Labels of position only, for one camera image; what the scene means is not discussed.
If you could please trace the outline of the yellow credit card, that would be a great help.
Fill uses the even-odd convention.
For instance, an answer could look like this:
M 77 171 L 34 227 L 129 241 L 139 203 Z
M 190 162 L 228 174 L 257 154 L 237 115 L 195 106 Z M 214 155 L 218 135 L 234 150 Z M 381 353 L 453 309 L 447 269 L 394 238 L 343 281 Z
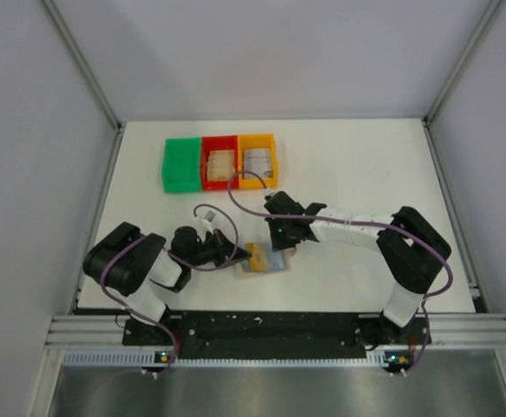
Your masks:
M 251 273 L 265 273 L 269 267 L 266 245 L 261 242 L 250 242 L 245 245 L 245 249 L 250 253 L 244 269 Z

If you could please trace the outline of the beige card holder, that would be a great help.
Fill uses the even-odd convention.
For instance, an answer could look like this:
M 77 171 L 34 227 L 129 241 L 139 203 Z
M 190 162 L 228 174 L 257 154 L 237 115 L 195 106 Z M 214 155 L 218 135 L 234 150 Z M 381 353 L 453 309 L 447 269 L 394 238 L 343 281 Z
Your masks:
M 266 251 L 267 251 L 267 253 L 268 252 L 278 252 L 278 251 L 273 251 L 272 247 L 270 245 L 266 246 Z M 244 269 L 244 266 L 246 264 L 246 261 L 244 261 L 244 262 L 241 262 L 241 263 L 237 264 L 234 267 L 234 273 L 239 278 L 253 278 L 253 277 L 261 277 L 261 276 L 269 276 L 269 275 L 278 275 L 278 274 L 284 274 L 284 273 L 290 272 L 292 270 L 292 258 L 296 254 L 296 249 L 295 248 L 291 248 L 291 249 L 285 249 L 285 250 L 282 250 L 282 251 L 288 251 L 289 254 L 290 254 L 290 259 L 289 259 L 289 261 L 290 261 L 290 268 L 287 271 L 285 271 L 285 272 L 280 272 L 280 273 L 275 273 L 275 274 L 268 274 L 268 275 L 265 274 L 265 273 L 251 273 L 251 272 L 247 272 Z

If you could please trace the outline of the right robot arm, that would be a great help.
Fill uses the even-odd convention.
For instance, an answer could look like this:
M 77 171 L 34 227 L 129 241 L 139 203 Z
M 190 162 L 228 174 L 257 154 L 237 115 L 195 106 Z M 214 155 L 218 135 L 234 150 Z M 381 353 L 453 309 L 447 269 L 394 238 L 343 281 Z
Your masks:
M 286 192 L 270 192 L 264 208 L 274 251 L 301 242 L 339 242 L 381 254 L 395 283 L 380 314 L 385 325 L 406 328 L 451 255 L 450 244 L 414 208 L 391 215 L 355 215 L 324 203 L 303 207 Z

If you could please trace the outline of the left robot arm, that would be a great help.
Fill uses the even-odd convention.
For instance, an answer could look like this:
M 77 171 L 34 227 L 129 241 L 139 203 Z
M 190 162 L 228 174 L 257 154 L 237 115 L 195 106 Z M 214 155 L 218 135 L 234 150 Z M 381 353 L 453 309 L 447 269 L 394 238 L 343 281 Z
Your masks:
M 182 226 L 175 230 L 170 248 L 165 245 L 164 237 L 144 235 L 123 222 L 87 253 L 82 270 L 133 318 L 153 326 L 168 311 L 154 285 L 177 294 L 190 281 L 193 268 L 211 263 L 223 269 L 252 256 L 218 228 L 201 238 L 195 228 Z

